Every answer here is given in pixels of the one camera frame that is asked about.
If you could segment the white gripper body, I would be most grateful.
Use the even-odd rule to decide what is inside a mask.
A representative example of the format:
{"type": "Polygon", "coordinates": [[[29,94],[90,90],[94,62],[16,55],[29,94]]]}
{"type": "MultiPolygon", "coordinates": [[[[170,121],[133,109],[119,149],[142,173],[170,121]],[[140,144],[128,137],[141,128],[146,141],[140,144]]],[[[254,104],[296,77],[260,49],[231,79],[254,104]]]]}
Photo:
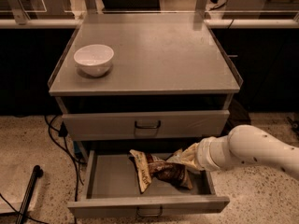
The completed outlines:
{"type": "Polygon", "coordinates": [[[209,137],[201,140],[196,148],[195,159],[200,170],[216,171],[220,167],[213,161],[211,156],[211,145],[215,137],[209,137]]]}

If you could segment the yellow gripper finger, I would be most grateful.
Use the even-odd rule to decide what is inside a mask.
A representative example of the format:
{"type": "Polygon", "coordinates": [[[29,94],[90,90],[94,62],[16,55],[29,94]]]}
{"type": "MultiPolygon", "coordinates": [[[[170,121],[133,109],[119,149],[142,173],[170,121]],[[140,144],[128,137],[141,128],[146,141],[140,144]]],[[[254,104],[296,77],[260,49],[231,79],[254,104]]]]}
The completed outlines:
{"type": "Polygon", "coordinates": [[[181,154],[181,162],[187,167],[198,170],[199,164],[197,163],[196,154],[197,154],[198,144],[194,143],[185,149],[181,154]]]}

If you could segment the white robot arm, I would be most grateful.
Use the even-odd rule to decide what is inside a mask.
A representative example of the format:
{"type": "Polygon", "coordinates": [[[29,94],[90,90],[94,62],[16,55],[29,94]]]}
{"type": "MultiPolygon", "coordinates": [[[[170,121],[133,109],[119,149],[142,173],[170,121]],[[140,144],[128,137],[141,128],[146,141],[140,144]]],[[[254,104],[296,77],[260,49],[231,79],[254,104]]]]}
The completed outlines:
{"type": "Polygon", "coordinates": [[[180,156],[193,171],[217,171],[236,166],[268,166],[299,179],[299,148],[251,126],[238,125],[222,137],[194,143],[180,156]]]}

